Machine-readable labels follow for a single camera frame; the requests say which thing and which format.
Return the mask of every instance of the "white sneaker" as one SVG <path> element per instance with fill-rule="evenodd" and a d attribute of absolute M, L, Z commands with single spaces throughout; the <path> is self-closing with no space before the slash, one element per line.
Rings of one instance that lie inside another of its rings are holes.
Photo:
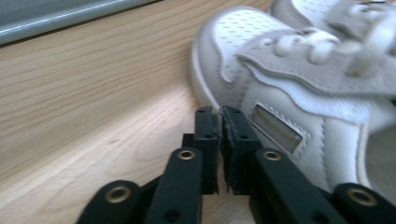
<path fill-rule="evenodd" d="M 396 108 L 384 97 L 396 95 L 396 62 L 384 53 L 354 76 L 365 48 L 233 7 L 193 41 L 192 83 L 203 105 L 240 108 L 263 145 L 288 153 L 314 185 L 358 183 L 396 203 Z"/>
<path fill-rule="evenodd" d="M 384 0 L 274 0 L 268 10 L 293 28 L 318 27 L 340 38 L 363 39 L 377 26 L 396 30 L 396 3 Z"/>

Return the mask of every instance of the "wooden floor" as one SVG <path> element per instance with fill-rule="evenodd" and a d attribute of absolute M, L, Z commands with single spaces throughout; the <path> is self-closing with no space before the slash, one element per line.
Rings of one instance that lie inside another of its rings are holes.
<path fill-rule="evenodd" d="M 160 175 L 193 132 L 197 28 L 221 8 L 269 3 L 164 0 L 1 48 L 0 222 L 75 223 L 106 183 Z M 221 184 L 203 223 L 253 223 L 248 198 Z"/>

